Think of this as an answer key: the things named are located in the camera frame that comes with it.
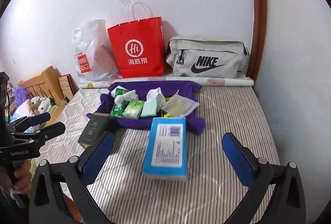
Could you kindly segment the person's left hand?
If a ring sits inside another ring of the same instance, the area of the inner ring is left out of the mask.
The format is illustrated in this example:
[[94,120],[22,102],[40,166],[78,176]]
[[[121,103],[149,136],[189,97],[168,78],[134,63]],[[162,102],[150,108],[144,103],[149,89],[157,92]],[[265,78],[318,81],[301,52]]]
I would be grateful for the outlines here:
[[17,179],[15,184],[12,184],[12,181],[7,175],[5,169],[1,167],[1,189],[4,190],[7,194],[10,193],[10,189],[18,194],[29,194],[31,190],[32,179],[30,167],[30,161],[24,160],[22,165],[15,170],[14,175]]

